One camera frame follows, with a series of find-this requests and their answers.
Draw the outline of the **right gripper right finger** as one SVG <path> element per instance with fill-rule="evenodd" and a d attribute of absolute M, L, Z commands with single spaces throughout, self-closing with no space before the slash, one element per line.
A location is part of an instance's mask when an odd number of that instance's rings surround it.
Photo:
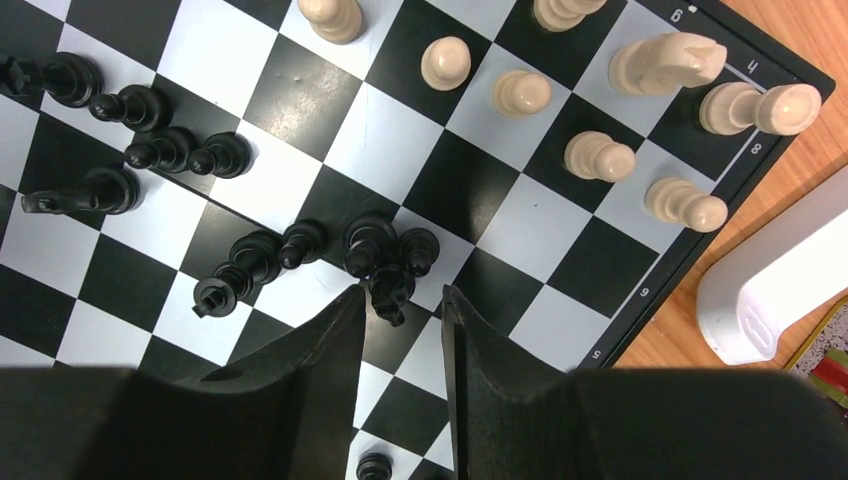
<path fill-rule="evenodd" d="M 460 479 L 843 479 L 847 431 L 808 382 L 763 369 L 559 371 L 443 289 Z"/>

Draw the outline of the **black chess piece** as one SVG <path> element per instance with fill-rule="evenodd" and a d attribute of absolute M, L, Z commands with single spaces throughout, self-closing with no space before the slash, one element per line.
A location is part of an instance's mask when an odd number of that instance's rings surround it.
<path fill-rule="evenodd" d="M 392 474 L 392 459 L 379 452 L 362 456 L 356 468 L 358 480 L 390 480 Z"/>

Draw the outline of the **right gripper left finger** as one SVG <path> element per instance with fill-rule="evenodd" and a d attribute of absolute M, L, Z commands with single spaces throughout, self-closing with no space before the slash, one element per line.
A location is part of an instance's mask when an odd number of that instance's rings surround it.
<path fill-rule="evenodd" d="M 196 380 L 128 368 L 1 373 L 5 479 L 341 479 L 366 327 L 351 286 Z"/>

